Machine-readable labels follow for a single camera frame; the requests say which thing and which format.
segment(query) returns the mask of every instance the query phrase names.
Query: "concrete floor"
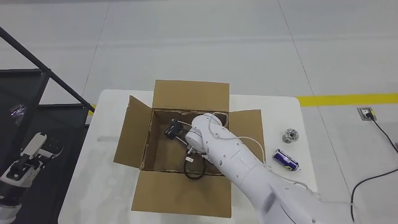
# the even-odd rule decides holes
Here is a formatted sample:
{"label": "concrete floor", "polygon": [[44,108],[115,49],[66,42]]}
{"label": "concrete floor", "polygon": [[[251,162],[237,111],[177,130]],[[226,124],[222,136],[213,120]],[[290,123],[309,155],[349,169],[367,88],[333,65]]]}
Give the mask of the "concrete floor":
{"label": "concrete floor", "polygon": [[[95,104],[155,79],[228,82],[242,95],[398,91],[398,0],[2,0],[0,25]],[[33,68],[0,41],[0,68]],[[75,100],[51,83],[42,103]],[[398,156],[357,106],[302,108],[319,193],[349,202]],[[374,105],[393,141],[397,105]],[[362,185],[361,223],[396,223],[398,173]],[[349,216],[349,205],[332,204]]]}

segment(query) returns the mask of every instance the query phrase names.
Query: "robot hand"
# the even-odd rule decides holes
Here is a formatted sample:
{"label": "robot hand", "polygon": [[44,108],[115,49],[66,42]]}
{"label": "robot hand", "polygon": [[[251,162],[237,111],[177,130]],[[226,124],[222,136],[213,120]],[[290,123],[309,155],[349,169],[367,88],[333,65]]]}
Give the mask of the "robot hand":
{"label": "robot hand", "polygon": [[18,160],[0,177],[0,224],[12,223],[21,208],[21,198],[48,162],[62,152],[63,146],[47,135],[37,133]]}

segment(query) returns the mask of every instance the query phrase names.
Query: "electrical outlet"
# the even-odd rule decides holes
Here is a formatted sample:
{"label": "electrical outlet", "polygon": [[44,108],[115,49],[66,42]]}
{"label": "electrical outlet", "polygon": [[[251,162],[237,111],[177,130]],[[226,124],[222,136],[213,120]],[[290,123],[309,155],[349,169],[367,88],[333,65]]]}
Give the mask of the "electrical outlet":
{"label": "electrical outlet", "polygon": [[356,108],[358,110],[358,113],[361,117],[362,120],[364,121],[371,121],[371,118],[366,117],[367,113],[371,113],[373,115],[374,120],[376,119],[376,115],[374,115],[374,111],[370,106],[362,107],[362,108]]}

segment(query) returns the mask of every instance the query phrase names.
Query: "yellow floor line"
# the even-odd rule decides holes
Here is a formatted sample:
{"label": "yellow floor line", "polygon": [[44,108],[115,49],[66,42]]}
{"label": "yellow floor line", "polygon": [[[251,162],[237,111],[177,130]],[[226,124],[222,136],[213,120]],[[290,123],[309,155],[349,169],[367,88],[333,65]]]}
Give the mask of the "yellow floor line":
{"label": "yellow floor line", "polygon": [[398,93],[298,96],[296,98],[299,100],[301,107],[398,104]]}

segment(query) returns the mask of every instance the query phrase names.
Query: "cardboard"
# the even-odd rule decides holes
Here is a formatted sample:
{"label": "cardboard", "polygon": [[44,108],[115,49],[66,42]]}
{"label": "cardboard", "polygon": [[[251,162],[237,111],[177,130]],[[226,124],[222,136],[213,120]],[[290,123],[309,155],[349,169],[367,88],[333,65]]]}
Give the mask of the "cardboard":
{"label": "cardboard", "polygon": [[[186,148],[164,136],[171,119],[186,123],[203,113],[229,114],[229,130],[264,145],[261,111],[229,113],[229,85],[225,83],[157,80],[152,108],[130,96],[114,162],[141,170],[131,210],[231,217],[231,183],[206,162],[205,176],[190,180],[182,171]],[[261,160],[261,149],[242,140]],[[199,156],[187,171],[200,174]]]}

